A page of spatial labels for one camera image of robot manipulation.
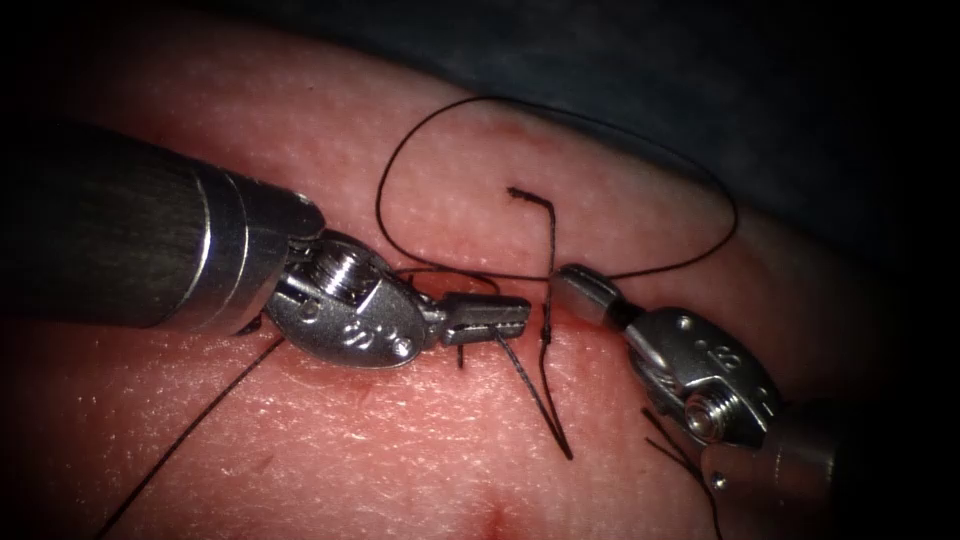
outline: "silver metal clevis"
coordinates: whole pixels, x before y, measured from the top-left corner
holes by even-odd
[[[436,301],[345,234],[293,244],[267,315],[294,345],[356,368],[404,365],[421,352],[523,334],[530,303],[519,297],[448,293]]]

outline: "pink synthetic skin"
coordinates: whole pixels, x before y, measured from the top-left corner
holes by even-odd
[[[300,191],[331,228],[411,264],[377,229],[376,183],[406,131],[466,92],[197,13],[150,11],[87,31],[107,30],[109,54],[71,64],[69,92],[51,109]],[[558,264],[608,273],[694,255],[730,219],[709,189],[490,104],[440,117],[410,142],[384,219],[415,253],[543,274],[546,214],[511,199],[508,186],[556,205]],[[431,293],[472,286],[418,283]],[[682,306],[727,329],[790,399],[853,392],[877,376],[879,290],[750,209],[708,260],[620,285],[641,306]],[[504,282],[504,292],[534,303],[514,346],[535,374],[544,287]],[[4,468],[13,523],[74,538],[93,534],[277,335],[269,323],[222,339],[6,325],[17,338],[3,345],[14,360],[2,394],[17,438]],[[648,402],[622,340],[563,310],[553,335],[548,376],[572,462],[495,345],[468,346],[463,371],[454,350],[438,348],[401,369],[361,372],[285,344],[185,442],[110,538],[713,538],[700,487],[644,442],[659,435],[641,415]]]

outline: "screw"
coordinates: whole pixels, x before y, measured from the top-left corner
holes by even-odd
[[[722,474],[715,472],[710,475],[710,485],[713,486],[713,489],[717,491],[723,491],[727,489],[727,478]]]
[[[733,421],[739,401],[720,392],[698,392],[687,398],[684,417],[687,427],[699,439],[717,442]]]
[[[397,358],[406,359],[413,353],[413,342],[407,338],[397,338],[393,340],[393,355]]]

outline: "black suture thread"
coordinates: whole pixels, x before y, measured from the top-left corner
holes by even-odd
[[[130,505],[132,505],[133,502],[137,499],[137,497],[140,496],[140,493],[147,487],[147,484],[149,484],[150,481],[153,480],[153,477],[156,476],[158,472],[160,472],[160,469],[164,466],[164,464],[167,463],[170,457],[173,456],[173,453],[176,452],[178,448],[180,448],[180,445],[182,445],[183,442],[187,440],[187,437],[189,437],[190,434],[197,429],[200,423],[203,422],[203,420],[207,416],[209,416],[210,413],[212,413],[213,410],[216,409],[218,405],[220,405],[220,402],[223,401],[224,398],[226,398],[227,395],[230,392],[232,392],[233,389],[236,388],[238,384],[243,382],[243,380],[246,379],[247,376],[250,375],[250,373],[252,373],[253,370],[256,369],[261,362],[264,361],[264,359],[270,356],[270,353],[275,351],[277,347],[283,344],[283,342],[286,341],[286,339],[287,338],[280,336],[279,338],[274,340],[273,343],[271,343],[262,353],[260,353],[259,356],[257,356],[253,360],[253,362],[250,363],[250,365],[248,365],[243,371],[241,371],[236,378],[230,381],[230,384],[228,384],[223,390],[221,390],[220,393],[217,394],[217,397],[213,398],[213,401],[207,404],[207,406],[204,407],[202,411],[200,411],[200,414],[193,419],[193,422],[190,422],[190,425],[188,425],[187,428],[183,430],[180,436],[177,437],[177,439],[173,441],[173,444],[170,445],[170,448],[168,448],[167,451],[164,452],[162,456],[160,456],[160,459],[157,460],[157,462],[153,465],[153,467],[150,468],[150,471],[147,472],[147,475],[143,477],[143,480],[141,480],[140,483],[137,484],[137,487],[133,488],[133,491],[131,491],[130,494],[127,495],[127,498],[124,499],[122,503],[120,503],[120,506],[118,506],[117,509],[113,512],[113,515],[111,515],[110,518],[106,521],[106,523],[103,524],[103,527],[100,527],[100,530],[97,531],[97,534],[94,536],[95,540],[100,540],[101,538],[104,538],[107,534],[110,533],[110,530],[113,529],[113,527],[117,524],[118,521],[120,521],[120,518],[123,517],[123,514],[127,511],[128,508],[130,508]]]
[[[507,188],[507,193],[516,199],[522,199],[529,203],[543,207],[550,218],[550,254],[547,263],[547,275],[553,274],[557,259],[557,212],[553,203],[548,199],[540,197],[529,191],[524,191],[516,187]],[[547,406],[550,409],[550,417],[556,426],[557,444],[564,449],[564,455],[567,459],[573,459],[573,451],[570,449],[570,441],[567,440],[567,434],[563,431],[563,424],[560,422],[560,415],[557,414],[557,407],[553,402],[553,392],[550,391],[550,384],[547,382],[547,370],[545,362],[547,358],[547,347],[553,342],[553,330],[551,323],[553,321],[553,285],[547,281],[547,293],[543,301],[543,326],[540,327],[540,352],[537,359],[537,365],[540,369],[540,382],[543,384],[543,395],[547,399]]]
[[[710,486],[707,485],[707,481],[703,479],[703,471],[700,470],[700,467],[698,467],[697,464],[694,463],[686,453],[684,453],[683,449],[680,448],[680,445],[677,444],[677,441],[673,440],[673,437],[667,433],[667,430],[664,429],[663,424],[660,423],[660,420],[658,420],[649,409],[644,407],[640,412],[643,413],[643,416],[647,419],[647,421],[653,424],[654,429],[660,433],[660,436],[667,441],[667,444],[670,445],[670,448],[672,448],[673,451],[676,452],[680,457],[677,457],[677,455],[674,455],[666,448],[653,442],[653,440],[651,440],[649,437],[644,437],[644,439],[650,446],[660,451],[663,455],[670,458],[671,461],[677,463],[683,467],[684,470],[690,473],[690,476],[693,477],[693,479],[697,482],[697,485],[700,486],[700,489],[702,489],[704,494],[706,494],[707,502],[710,503],[710,515],[713,518],[713,532],[717,535],[717,540],[723,540],[723,532],[720,530],[720,512],[717,508],[717,499],[714,498],[713,492],[710,491]]]
[[[400,142],[397,144],[396,148],[394,148],[393,153],[390,154],[390,158],[387,160],[386,166],[384,166],[383,173],[380,175],[380,182],[377,184],[377,198],[374,206],[374,213],[377,218],[377,226],[380,228],[380,232],[383,234],[384,238],[386,238],[387,242],[389,242],[390,245],[394,247],[394,249],[396,249],[400,253],[403,253],[407,257],[410,257],[411,259],[419,263],[428,264],[448,272],[460,273],[463,275],[484,275],[490,278],[511,279],[511,280],[518,280],[518,281],[547,281],[549,279],[549,276],[529,276],[529,275],[523,275],[523,274],[508,274],[504,272],[467,270],[463,268],[457,268],[455,266],[445,265],[437,261],[432,261],[425,257],[415,255],[414,253],[411,253],[407,249],[403,248],[400,244],[397,243],[396,240],[393,239],[392,236],[390,236],[390,232],[387,231],[387,227],[383,222],[383,212],[382,212],[381,206],[383,203],[384,186],[386,185],[387,179],[390,176],[390,169],[393,167],[393,163],[396,161],[397,156],[406,146],[407,142],[410,141],[410,139],[413,137],[414,134],[416,134],[417,131],[419,131],[423,126],[425,126],[428,122],[430,122],[437,116],[440,116],[441,114],[451,109],[455,109],[457,107],[466,105],[468,103],[476,103],[479,101],[495,101],[500,103],[508,103],[511,105],[518,105],[520,107],[529,107],[532,109],[538,109],[538,110],[545,111],[552,114],[559,114],[562,116],[575,118],[583,122],[601,126],[606,129],[627,135],[629,137],[633,137],[639,141],[642,141],[644,144],[648,144],[654,148],[657,148],[662,152],[667,153],[668,155],[680,161],[688,163],[693,169],[698,171],[704,178],[709,180],[710,183],[717,186],[717,188],[720,190],[720,193],[723,195],[723,197],[727,200],[727,203],[730,205],[732,219],[731,219],[729,229],[719,241],[711,245],[705,251],[689,259],[685,259],[679,262],[670,263],[662,266],[654,266],[650,268],[642,268],[639,270],[632,270],[629,272],[612,274],[607,276],[610,279],[621,280],[621,279],[628,279],[628,278],[634,278],[639,276],[647,276],[650,274],[657,274],[660,272],[678,270],[680,268],[684,268],[686,266],[690,266],[694,263],[700,262],[703,259],[709,257],[710,255],[713,255],[720,248],[726,245],[727,242],[729,242],[730,239],[733,238],[733,235],[736,234],[737,229],[740,226],[740,210],[739,210],[739,207],[737,206],[736,199],[733,198],[733,195],[730,193],[730,190],[727,188],[727,186],[720,180],[720,178],[717,177],[717,175],[715,175],[712,171],[710,171],[710,169],[700,164],[700,162],[696,161],[695,159],[683,154],[679,150],[675,150],[664,144],[658,143],[653,139],[646,137],[644,135],[641,135],[635,131],[632,131],[627,128],[618,126],[616,124],[613,124],[604,120],[600,120],[599,118],[593,118],[575,111],[568,111],[566,109],[560,109],[558,107],[552,107],[550,105],[542,105],[540,103],[533,103],[530,101],[525,101],[522,99],[513,98],[509,96],[497,96],[497,95],[473,96],[473,97],[468,97],[468,98],[455,101],[453,103],[440,107],[439,109],[436,109],[435,111],[425,116],[422,120],[420,120],[420,122],[418,122],[412,129],[410,129],[410,131],[408,131],[407,134],[404,135],[403,138],[400,140]]]
[[[513,362],[514,369],[517,370],[520,378],[523,379],[523,384],[527,386],[527,390],[529,390],[530,395],[533,396],[533,400],[536,402],[537,408],[540,409],[540,415],[543,416],[543,420],[547,423],[547,427],[550,429],[553,439],[557,441],[557,445],[560,446],[560,450],[563,451],[563,455],[566,456],[568,460],[572,460],[573,451],[570,450],[570,445],[567,444],[567,438],[557,429],[557,426],[554,425],[553,420],[551,420],[550,414],[547,413],[547,408],[543,405],[543,400],[540,399],[540,393],[537,392],[537,388],[533,386],[533,381],[530,380],[530,376],[527,375],[527,371],[523,369],[523,365],[520,363],[520,359],[517,358],[517,354],[513,352],[512,348],[510,348],[510,344],[503,339],[503,336],[500,334],[500,331],[496,326],[491,326],[490,329],[493,331],[493,338],[497,343],[500,344],[504,352],[507,353],[510,361]]]
[[[664,456],[670,458],[671,461],[673,461],[673,462],[676,463],[677,465],[679,465],[679,466],[683,467],[684,469],[686,469],[687,472],[690,472],[691,474],[693,473],[693,471],[690,470],[690,464],[689,464],[689,463],[687,463],[683,458],[680,458],[680,457],[675,456],[675,455],[673,454],[673,452],[671,452],[670,450],[668,450],[665,446],[663,446],[663,445],[661,445],[660,443],[654,441],[654,440],[651,439],[650,437],[644,437],[643,440],[646,441],[647,444],[649,444],[650,446],[652,446],[652,447],[656,448],[657,450],[659,450],[661,454],[663,454]]]

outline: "gray instrument shaft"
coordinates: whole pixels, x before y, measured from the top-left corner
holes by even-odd
[[[11,127],[0,313],[229,335],[273,293],[290,240],[324,228],[301,195],[108,130]]]

